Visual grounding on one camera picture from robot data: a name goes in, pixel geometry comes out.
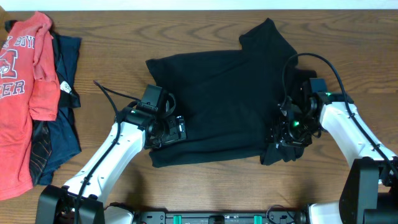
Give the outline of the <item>black polo shirt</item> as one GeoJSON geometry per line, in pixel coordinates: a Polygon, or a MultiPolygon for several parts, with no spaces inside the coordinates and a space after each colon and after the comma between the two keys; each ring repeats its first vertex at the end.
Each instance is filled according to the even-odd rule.
{"type": "Polygon", "coordinates": [[[298,100],[316,77],[297,68],[295,49],[270,19],[239,38],[240,50],[150,59],[156,84],[175,96],[187,138],[150,152],[154,167],[257,156],[263,165],[294,161],[303,149],[276,146],[271,129],[285,95],[298,100]]]}

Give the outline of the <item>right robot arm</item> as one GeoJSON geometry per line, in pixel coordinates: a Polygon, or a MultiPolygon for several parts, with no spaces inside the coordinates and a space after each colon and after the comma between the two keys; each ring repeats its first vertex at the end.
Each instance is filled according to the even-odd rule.
{"type": "Polygon", "coordinates": [[[367,127],[353,100],[328,91],[322,78],[305,81],[271,129],[276,149],[304,148],[328,132],[349,167],[340,199],[308,204],[291,223],[397,223],[397,155],[367,127]]]}

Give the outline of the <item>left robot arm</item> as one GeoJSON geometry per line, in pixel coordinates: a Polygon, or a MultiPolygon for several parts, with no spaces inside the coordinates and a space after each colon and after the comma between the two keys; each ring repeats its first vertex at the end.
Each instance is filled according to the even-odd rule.
{"type": "Polygon", "coordinates": [[[126,166],[143,149],[158,149],[186,139],[183,116],[173,114],[175,96],[147,85],[141,99],[115,109],[104,143],[62,187],[47,186],[39,197],[36,223],[135,223],[134,211],[105,203],[126,166]]]}

